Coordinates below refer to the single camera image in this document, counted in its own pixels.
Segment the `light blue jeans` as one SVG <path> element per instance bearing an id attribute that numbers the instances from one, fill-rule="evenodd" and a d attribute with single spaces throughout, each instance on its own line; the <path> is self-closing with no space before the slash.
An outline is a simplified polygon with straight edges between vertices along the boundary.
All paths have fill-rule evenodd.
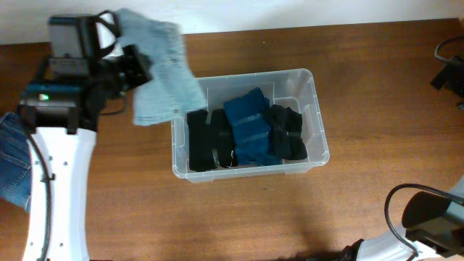
<path id="1" fill-rule="evenodd" d="M 151 62 L 152 79 L 133 95 L 133 124 L 155 125 L 207 106 L 207 98 L 189 68 L 181 27 L 150 20 L 130 9 L 116 11 L 122 47 L 135 45 Z"/>

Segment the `black garment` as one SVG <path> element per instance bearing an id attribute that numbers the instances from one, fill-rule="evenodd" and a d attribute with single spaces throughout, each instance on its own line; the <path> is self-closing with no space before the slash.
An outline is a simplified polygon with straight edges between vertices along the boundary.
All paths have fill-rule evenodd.
<path id="1" fill-rule="evenodd" d="M 224 109 L 187 114 L 189 168 L 195 172 L 238 166 L 232 127 Z"/>

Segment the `dark blue jeans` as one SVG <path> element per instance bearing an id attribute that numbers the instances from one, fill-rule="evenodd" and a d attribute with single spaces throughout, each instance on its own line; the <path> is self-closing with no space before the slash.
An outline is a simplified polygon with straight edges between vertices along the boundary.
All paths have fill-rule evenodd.
<path id="1" fill-rule="evenodd" d="M 1 198 L 30 212 L 30 150 L 20 118 L 7 112 L 1 118 Z"/>

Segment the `blue garment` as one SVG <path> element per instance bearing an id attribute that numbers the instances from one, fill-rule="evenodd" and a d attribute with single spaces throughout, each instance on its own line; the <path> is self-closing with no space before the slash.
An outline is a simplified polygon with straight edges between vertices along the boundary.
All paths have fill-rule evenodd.
<path id="1" fill-rule="evenodd" d="M 223 104 L 232 127 L 235 155 L 239 165 L 269 166 L 281 164 L 270 143 L 271 126 L 264 118 L 270 101 L 260 88 Z"/>

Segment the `dark grey garment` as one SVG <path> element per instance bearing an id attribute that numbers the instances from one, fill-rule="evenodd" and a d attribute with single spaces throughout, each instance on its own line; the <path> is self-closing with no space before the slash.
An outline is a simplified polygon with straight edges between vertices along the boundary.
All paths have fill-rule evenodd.
<path id="1" fill-rule="evenodd" d="M 302 140 L 302 115 L 290 107 L 274 104 L 264 113 L 271 126 L 270 141 L 274 155 L 283 160 L 305 160 L 307 150 Z"/>

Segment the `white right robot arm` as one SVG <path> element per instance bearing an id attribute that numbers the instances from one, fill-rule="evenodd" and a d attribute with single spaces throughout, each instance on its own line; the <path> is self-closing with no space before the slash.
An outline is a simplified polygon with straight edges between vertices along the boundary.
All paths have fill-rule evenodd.
<path id="1" fill-rule="evenodd" d="M 407 203 L 402 222 L 393 226 L 389 205 L 401 189 L 417 189 Z M 417 183 L 395 186 L 384 203 L 389 231 L 346 246 L 339 260 L 424 260 L 463 256 L 463 180 L 450 192 Z"/>

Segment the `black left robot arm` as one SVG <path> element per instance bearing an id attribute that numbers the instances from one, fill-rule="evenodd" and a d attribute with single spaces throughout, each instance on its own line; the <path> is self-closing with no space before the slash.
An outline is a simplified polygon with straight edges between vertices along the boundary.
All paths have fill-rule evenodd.
<path id="1" fill-rule="evenodd" d="M 98 121 L 109 100 L 151 80 L 149 60 L 128 45 L 112 56 L 98 28 L 122 34 L 117 15 L 54 15 L 45 57 L 17 107 L 32 164 L 25 260 L 87 260 L 86 191 Z"/>

